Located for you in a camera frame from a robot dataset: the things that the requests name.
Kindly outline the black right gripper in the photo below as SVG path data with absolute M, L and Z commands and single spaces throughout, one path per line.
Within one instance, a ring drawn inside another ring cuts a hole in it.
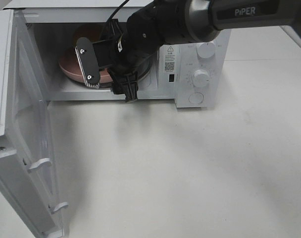
M 111 89 L 115 95 L 125 95 L 125 102 L 138 99 L 138 71 L 141 55 L 118 19 L 111 19 L 102 27 L 102 41 L 98 42 L 98 65 L 108 68 L 112 78 Z

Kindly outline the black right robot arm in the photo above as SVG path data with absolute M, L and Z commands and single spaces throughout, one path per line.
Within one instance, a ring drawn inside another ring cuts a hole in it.
M 163 45 L 205 43 L 222 30 L 288 25 L 301 38 L 301 0 L 155 0 L 107 44 L 112 91 L 137 99 L 138 68 Z

